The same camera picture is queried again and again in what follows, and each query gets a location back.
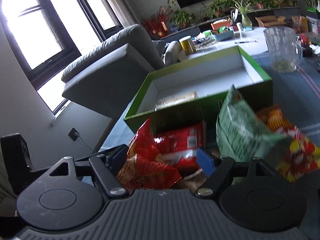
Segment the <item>green cardboard box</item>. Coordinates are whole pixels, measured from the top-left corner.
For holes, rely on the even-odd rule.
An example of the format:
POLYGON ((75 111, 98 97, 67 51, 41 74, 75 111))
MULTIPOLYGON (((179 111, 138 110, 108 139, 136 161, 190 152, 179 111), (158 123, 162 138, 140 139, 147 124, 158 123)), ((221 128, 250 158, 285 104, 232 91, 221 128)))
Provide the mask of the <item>green cardboard box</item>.
POLYGON ((216 120, 231 87, 254 111, 273 103, 271 77, 245 50, 234 46, 148 74, 124 121, 136 132, 150 119, 158 133, 216 120))

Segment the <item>round white table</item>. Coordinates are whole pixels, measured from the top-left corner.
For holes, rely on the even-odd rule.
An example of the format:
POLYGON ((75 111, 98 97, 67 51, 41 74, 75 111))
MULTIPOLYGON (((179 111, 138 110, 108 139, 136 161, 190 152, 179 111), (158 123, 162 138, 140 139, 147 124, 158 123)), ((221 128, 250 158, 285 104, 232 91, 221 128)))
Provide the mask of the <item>round white table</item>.
POLYGON ((203 56, 212 52, 231 48, 234 46, 241 47, 250 56, 262 54, 268 52, 264 36, 265 30, 266 28, 263 27, 253 27, 253 29, 250 31, 236 31, 234 33, 233 38, 225 41, 215 42, 207 48, 201 48, 197 50, 196 53, 191 54, 189 56, 185 55, 185 52, 182 50, 179 53, 178 59, 179 61, 193 59, 199 56, 203 56))

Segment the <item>yellow tin can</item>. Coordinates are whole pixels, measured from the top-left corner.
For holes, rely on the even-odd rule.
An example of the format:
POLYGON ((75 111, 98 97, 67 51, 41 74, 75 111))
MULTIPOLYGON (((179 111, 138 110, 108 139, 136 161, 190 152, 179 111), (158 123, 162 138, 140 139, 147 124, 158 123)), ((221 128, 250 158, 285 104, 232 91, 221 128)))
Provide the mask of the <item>yellow tin can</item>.
POLYGON ((191 54, 196 53, 196 48, 195 48, 195 45, 191 39, 191 36, 185 36, 183 38, 180 38, 179 42, 182 46, 182 49, 183 49, 185 55, 189 56, 191 54))

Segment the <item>yellow red crayfish bag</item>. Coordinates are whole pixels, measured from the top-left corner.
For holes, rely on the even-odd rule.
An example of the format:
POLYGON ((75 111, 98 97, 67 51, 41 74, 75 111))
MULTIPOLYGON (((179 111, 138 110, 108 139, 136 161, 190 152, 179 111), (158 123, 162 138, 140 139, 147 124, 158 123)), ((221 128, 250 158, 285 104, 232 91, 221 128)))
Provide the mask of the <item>yellow red crayfish bag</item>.
POLYGON ((319 170, 319 147, 287 120, 279 105, 268 106, 255 114, 269 130, 292 140, 276 167, 285 179, 294 183, 303 175, 319 170))

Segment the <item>open cardboard box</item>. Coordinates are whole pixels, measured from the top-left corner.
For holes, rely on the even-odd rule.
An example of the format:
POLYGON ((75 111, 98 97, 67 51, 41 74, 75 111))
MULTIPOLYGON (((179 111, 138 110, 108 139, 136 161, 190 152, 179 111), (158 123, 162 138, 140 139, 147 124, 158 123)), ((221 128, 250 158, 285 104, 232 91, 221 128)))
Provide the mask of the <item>open cardboard box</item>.
POLYGON ((285 16, 263 16, 263 17, 256 17, 255 18, 259 24, 259 27, 269 28, 275 27, 280 25, 286 25, 285 16))

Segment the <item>wall power socket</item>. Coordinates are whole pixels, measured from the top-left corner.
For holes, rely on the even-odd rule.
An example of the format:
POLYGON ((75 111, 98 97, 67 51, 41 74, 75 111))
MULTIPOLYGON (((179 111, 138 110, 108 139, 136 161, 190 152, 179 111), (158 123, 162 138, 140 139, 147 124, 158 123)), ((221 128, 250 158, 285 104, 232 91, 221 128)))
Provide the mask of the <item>wall power socket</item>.
POLYGON ((73 140, 76 141, 78 137, 80 137, 79 132, 73 127, 70 132, 68 133, 68 136, 73 140))

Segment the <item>red flower decoration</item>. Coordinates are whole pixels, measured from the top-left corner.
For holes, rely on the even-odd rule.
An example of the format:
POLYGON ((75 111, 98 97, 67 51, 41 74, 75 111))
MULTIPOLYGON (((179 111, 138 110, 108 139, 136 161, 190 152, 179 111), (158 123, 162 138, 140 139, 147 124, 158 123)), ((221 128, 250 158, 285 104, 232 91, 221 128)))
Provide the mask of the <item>red flower decoration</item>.
POLYGON ((159 7, 156 14, 152 15, 151 18, 142 19, 141 24, 150 36, 163 38, 167 35, 169 30, 167 22, 171 13, 171 6, 159 7))

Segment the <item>red snack bag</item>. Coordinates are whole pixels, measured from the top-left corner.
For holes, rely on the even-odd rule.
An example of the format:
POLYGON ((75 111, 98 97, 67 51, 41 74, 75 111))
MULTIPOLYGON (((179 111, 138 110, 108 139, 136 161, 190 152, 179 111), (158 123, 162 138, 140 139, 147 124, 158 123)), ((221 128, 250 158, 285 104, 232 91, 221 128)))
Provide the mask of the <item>red snack bag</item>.
POLYGON ((204 123, 158 133, 155 143, 163 161, 187 177, 199 169, 196 151, 205 145, 204 123))

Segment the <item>light blue tray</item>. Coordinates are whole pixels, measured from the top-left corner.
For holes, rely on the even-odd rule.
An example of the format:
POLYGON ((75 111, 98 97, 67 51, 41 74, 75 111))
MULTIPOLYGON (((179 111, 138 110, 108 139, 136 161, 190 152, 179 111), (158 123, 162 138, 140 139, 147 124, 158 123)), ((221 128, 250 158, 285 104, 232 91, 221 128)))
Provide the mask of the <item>light blue tray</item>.
POLYGON ((225 31, 225 32, 219 33, 219 34, 213 34, 213 38, 217 42, 229 40, 229 39, 231 39, 233 37, 234 37, 234 32, 232 30, 225 31))

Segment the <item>green snack bag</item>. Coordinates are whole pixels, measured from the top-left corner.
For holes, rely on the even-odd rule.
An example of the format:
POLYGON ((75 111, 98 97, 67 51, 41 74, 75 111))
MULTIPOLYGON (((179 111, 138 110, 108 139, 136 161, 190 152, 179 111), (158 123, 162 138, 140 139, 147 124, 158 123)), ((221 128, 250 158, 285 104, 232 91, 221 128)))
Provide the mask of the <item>green snack bag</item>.
POLYGON ((216 142, 222 156, 236 161, 249 162, 259 157, 278 162, 288 150, 291 139, 285 134, 271 132, 232 86, 217 117, 216 142))

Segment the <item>red round-cracker bag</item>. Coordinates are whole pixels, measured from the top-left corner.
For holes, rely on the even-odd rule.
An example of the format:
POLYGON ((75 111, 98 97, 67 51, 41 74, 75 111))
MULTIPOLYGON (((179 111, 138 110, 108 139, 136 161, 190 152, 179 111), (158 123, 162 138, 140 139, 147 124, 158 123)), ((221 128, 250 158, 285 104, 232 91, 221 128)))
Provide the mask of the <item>red round-cracker bag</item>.
POLYGON ((116 179, 129 191, 167 190, 181 179, 178 170, 163 161, 148 119, 129 143, 127 159, 116 179))

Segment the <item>spider plant in vase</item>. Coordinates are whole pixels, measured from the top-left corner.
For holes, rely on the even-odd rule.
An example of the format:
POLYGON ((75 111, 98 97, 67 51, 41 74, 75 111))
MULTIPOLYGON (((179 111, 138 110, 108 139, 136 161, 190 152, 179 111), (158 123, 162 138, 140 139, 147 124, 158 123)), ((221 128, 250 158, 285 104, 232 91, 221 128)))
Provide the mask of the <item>spider plant in vase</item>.
POLYGON ((243 30, 251 30, 252 22, 248 17, 248 13, 252 12, 250 0, 233 0, 233 9, 237 10, 241 14, 241 23, 243 30))

